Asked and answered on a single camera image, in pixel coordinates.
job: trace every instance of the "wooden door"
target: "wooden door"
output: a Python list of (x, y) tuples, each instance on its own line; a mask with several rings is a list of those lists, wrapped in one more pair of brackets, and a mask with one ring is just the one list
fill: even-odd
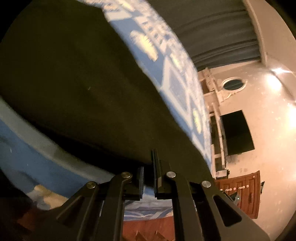
[(247, 200), (245, 202), (246, 213), (250, 218), (258, 218), (260, 204), (260, 172), (252, 173), (246, 177)]
[(245, 213), (247, 213), (246, 207), (243, 205), (246, 202), (247, 198), (247, 189), (246, 189), (246, 178), (245, 177), (238, 177), (234, 178), (233, 180), (233, 186), (232, 186), (232, 192), (231, 194), (237, 192), (239, 195), (239, 202), (237, 203), (237, 206), (243, 210)]
[(237, 206), (250, 218), (258, 218), (260, 204), (260, 171), (248, 175), (215, 180), (216, 187), (228, 195), (238, 192)]

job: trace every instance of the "metal rivet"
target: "metal rivet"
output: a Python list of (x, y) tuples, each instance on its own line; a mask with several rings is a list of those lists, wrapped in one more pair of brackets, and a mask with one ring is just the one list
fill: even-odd
[(174, 173), (174, 172), (167, 172), (167, 173), (166, 173), (166, 176), (167, 176), (167, 177), (170, 177), (170, 178), (173, 178), (173, 177), (176, 176), (176, 173)]
[(96, 183), (93, 182), (93, 181), (90, 181), (86, 184), (86, 187), (89, 188), (89, 189), (92, 189), (96, 186)]
[(202, 185), (205, 187), (205, 188), (209, 188), (211, 186), (211, 183), (209, 181), (203, 181), (202, 182)]
[(130, 174), (129, 172), (123, 172), (123, 173), (121, 174), (121, 176), (122, 176), (123, 178), (129, 178), (129, 177), (131, 176), (131, 174)]

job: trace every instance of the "floor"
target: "floor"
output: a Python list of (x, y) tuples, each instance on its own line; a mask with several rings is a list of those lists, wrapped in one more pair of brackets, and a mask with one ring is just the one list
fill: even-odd
[(125, 241), (172, 241), (175, 238), (174, 218), (124, 222), (122, 237)]
[(275, 240), (296, 210), (296, 107), (295, 100), (261, 63), (216, 73), (216, 79), (247, 79), (246, 88), (220, 106), (221, 114), (243, 110), (255, 150), (226, 159), (229, 177), (260, 170), (265, 181), (258, 219)]

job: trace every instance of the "wooden floor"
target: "wooden floor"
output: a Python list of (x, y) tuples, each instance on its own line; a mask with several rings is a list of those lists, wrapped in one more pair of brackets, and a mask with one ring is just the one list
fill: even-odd
[(124, 222), (122, 237), (125, 241), (172, 241), (175, 239), (174, 218)]

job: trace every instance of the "round mirror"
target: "round mirror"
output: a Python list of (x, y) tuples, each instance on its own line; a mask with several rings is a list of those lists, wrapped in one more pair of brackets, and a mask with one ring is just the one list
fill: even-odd
[(226, 90), (238, 90), (241, 87), (244, 86), (244, 83), (242, 82), (241, 79), (233, 79), (233, 80), (228, 80), (224, 83), (223, 88)]

